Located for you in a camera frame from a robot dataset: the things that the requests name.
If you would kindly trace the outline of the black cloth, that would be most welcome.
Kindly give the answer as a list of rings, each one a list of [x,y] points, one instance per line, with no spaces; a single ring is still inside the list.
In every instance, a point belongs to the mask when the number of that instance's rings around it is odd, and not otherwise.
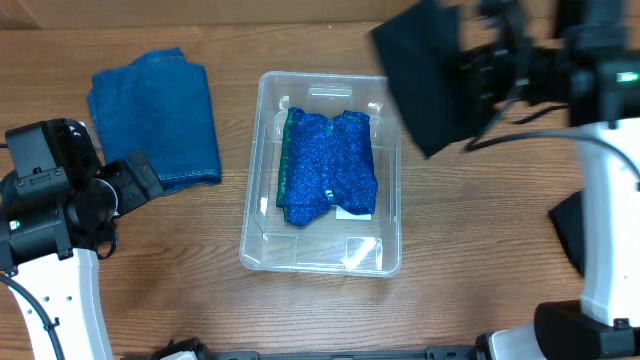
[[[424,156],[477,135],[477,95],[460,70],[456,7],[422,0],[371,31],[407,131]]]
[[[560,244],[570,264],[581,277],[585,273],[585,236],[582,192],[576,192],[548,211]]]

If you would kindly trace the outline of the blue denim jeans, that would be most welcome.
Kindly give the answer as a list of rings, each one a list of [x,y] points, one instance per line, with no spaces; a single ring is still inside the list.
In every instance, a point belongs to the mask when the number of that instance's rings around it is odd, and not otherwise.
[[[143,153],[166,194],[221,182],[206,70],[180,49],[95,74],[87,103],[107,162]]]

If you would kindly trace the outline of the sparkly blue sequin garment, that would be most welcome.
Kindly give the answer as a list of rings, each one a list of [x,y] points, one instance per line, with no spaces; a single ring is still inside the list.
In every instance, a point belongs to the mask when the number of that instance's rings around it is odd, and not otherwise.
[[[370,116],[345,110],[330,118],[288,109],[276,206],[284,221],[305,227],[334,207],[353,215],[376,210],[378,181]]]

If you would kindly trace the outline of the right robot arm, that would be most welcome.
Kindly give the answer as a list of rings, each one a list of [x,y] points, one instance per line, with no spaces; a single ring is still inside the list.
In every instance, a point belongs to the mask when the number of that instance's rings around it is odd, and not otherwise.
[[[510,101],[569,111],[562,132],[582,168],[584,287],[576,300],[538,305],[533,321],[478,337],[478,359],[613,359],[639,352],[639,54],[621,1],[562,1],[556,50],[531,44],[516,1],[483,1],[516,76]]]

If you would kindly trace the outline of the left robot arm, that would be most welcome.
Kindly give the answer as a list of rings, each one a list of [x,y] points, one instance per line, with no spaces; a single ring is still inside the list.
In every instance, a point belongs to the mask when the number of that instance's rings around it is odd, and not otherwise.
[[[159,196],[148,158],[102,164],[72,119],[6,132],[14,170],[1,182],[1,281],[37,359],[110,359],[98,250],[118,245],[116,219]]]

